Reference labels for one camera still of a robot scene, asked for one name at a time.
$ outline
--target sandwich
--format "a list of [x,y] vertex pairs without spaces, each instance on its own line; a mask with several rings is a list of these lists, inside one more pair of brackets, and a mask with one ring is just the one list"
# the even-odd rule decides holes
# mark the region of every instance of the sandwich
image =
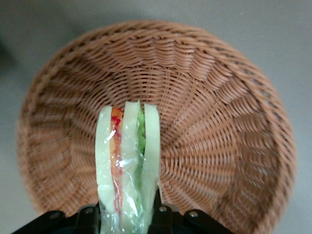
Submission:
[[159,185],[160,125],[155,105],[105,106],[96,129],[101,234],[146,234]]

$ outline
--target wicker basket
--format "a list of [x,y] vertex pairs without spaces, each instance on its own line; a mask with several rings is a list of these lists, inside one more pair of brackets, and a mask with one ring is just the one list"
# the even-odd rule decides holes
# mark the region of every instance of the wicker basket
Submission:
[[86,34],[35,78],[18,154],[36,208],[68,215],[98,201],[95,129],[104,105],[158,105],[166,203],[199,208],[236,234],[268,234],[293,187],[291,127],[268,79],[210,33],[161,21]]

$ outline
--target gray surface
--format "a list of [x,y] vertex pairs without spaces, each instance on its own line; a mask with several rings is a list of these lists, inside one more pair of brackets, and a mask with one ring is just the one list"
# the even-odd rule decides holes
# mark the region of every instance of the gray surface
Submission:
[[31,80],[67,42],[111,23],[169,20],[202,27],[246,55],[274,84],[298,151],[290,205],[275,234],[312,230],[312,1],[0,1],[0,233],[37,214],[19,175],[16,121]]

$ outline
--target screw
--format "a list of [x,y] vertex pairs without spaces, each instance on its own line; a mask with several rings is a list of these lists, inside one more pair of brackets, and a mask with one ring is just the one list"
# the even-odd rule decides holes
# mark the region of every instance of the screw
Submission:
[[196,218],[196,217],[198,217],[198,214],[197,214],[196,211],[191,211],[190,212],[190,216],[193,217],[193,218]]
[[161,207],[159,208],[159,210],[160,210],[160,212],[166,212],[166,211],[167,211],[167,207],[161,206]]
[[90,207],[90,208],[86,209],[84,212],[86,214],[89,214],[89,213],[92,213],[92,211],[93,211],[93,209]]
[[50,215],[50,219],[54,219],[54,218],[57,218],[57,217],[59,217],[59,212],[55,212],[54,214]]

